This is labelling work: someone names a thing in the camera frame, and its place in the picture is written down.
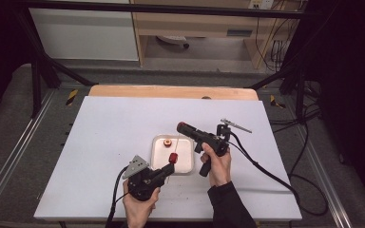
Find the black handle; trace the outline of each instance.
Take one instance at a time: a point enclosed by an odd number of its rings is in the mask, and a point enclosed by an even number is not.
[[[201,167],[201,170],[200,170],[200,175],[203,176],[203,177],[207,177],[207,174],[209,173],[210,171],[210,165],[211,165],[211,161],[210,161],[210,158],[208,161],[206,161],[202,167]]]

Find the white table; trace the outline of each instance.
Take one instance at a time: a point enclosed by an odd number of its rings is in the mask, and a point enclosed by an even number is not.
[[[34,216],[39,219],[106,220],[115,180],[135,155],[150,162],[152,141],[177,135],[179,122],[216,133],[220,119],[240,124],[252,134],[232,128],[261,166],[289,182],[262,102],[169,98],[85,97]],[[266,177],[231,146],[232,180],[255,220],[301,219],[293,194]],[[171,176],[162,187],[149,220],[210,220],[208,179],[199,175],[200,155],[188,175]],[[122,184],[118,195],[123,192]],[[122,203],[114,219],[124,219]]]

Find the white tray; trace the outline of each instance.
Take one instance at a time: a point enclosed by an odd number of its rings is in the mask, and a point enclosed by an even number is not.
[[[166,147],[164,140],[171,140],[171,145]],[[193,140],[184,135],[158,135],[153,139],[151,168],[160,169],[168,164],[168,157],[176,152],[179,157],[175,164],[175,174],[188,174],[194,168],[194,145]]]

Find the hand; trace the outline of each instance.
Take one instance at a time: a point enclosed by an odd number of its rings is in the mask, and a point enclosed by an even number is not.
[[[206,142],[202,143],[204,153],[201,156],[203,163],[211,159],[211,168],[209,171],[210,186],[221,186],[231,181],[230,164],[232,158],[230,156],[230,148],[227,148],[226,153],[219,157],[215,151]]]
[[[128,180],[124,181],[124,194],[128,192]],[[147,201],[139,201],[127,194],[123,198],[123,204],[126,213],[126,221],[128,228],[142,228],[147,219],[156,208],[156,201],[159,199],[160,188],[156,188],[152,193],[152,197]]]

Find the person's left hand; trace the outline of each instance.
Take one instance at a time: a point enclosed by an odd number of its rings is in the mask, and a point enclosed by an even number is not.
[[[128,192],[128,180],[124,181],[124,194]],[[152,193],[152,197],[147,201],[140,201],[133,198],[130,194],[126,194],[123,198],[123,204],[126,213],[126,221],[128,228],[142,228],[147,219],[156,208],[156,201],[159,199],[160,188],[156,188]]]

